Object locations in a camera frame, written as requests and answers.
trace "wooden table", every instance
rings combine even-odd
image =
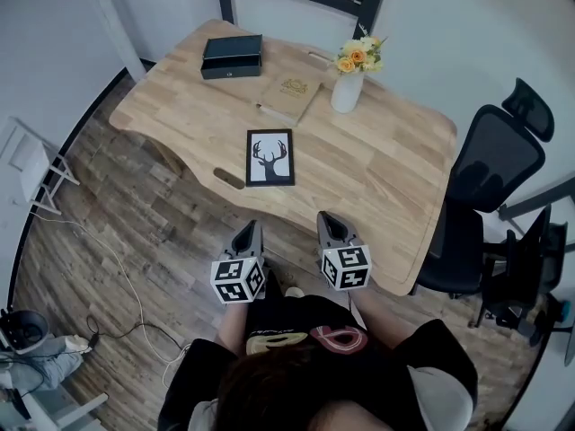
[[[206,22],[132,89],[112,113],[111,124],[165,145],[205,187],[237,206],[313,232],[318,211],[344,216],[369,245],[372,278],[406,295],[438,220],[455,125],[369,80],[357,108],[342,115],[330,105],[337,78],[326,62],[332,55],[278,40],[264,39],[261,76],[204,81],[199,68],[207,39],[245,33],[227,22]],[[254,105],[286,70],[323,82],[293,128],[296,186],[235,188],[214,171],[242,187],[247,130],[286,127]]]

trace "person's left forearm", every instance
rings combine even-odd
[[[243,353],[243,334],[247,316],[247,303],[229,304],[214,340],[218,345],[229,349],[236,356],[241,356]]]

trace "black sleeve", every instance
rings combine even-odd
[[[214,342],[194,340],[165,395],[158,430],[187,430],[198,402],[217,397],[220,380],[235,359],[235,354]]]
[[[477,404],[477,371],[442,320],[423,324],[395,350],[394,357],[414,368],[435,367],[455,377]]]

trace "wooden floor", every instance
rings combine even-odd
[[[57,203],[63,218],[81,223],[119,254],[146,319],[181,344],[213,338],[223,307],[209,286],[209,267],[226,236],[252,218],[263,221],[265,257],[282,284],[347,303],[345,295],[331,291],[320,278],[314,234],[231,206],[203,189],[188,170],[178,178],[150,142],[108,124],[131,86],[131,80],[122,80],[72,145],[68,159],[82,185],[65,184]],[[425,289],[414,297],[381,292],[380,298],[414,325],[441,318],[467,349],[480,375],[479,406],[470,429],[483,429],[485,419],[495,421],[505,414],[536,349],[519,335],[491,325],[467,329],[477,310],[475,299],[450,301]],[[34,219],[22,255],[15,306],[45,314],[58,335],[87,338],[88,314],[112,334],[128,330],[139,318],[137,301],[109,251],[77,226],[39,219]],[[178,355],[165,336],[153,329],[149,335],[162,356]],[[121,340],[102,338],[66,387],[79,400],[109,393],[110,400],[97,413],[106,429],[152,430],[165,395],[164,367],[138,329]]]

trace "orange rose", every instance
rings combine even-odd
[[[356,67],[353,64],[353,61],[349,59],[349,57],[342,57],[341,59],[338,59],[338,68],[344,74],[348,74],[349,72],[353,72]]]
[[[364,51],[356,49],[351,53],[351,60],[353,60],[353,62],[355,62],[356,64],[360,64],[366,60],[366,53]]]

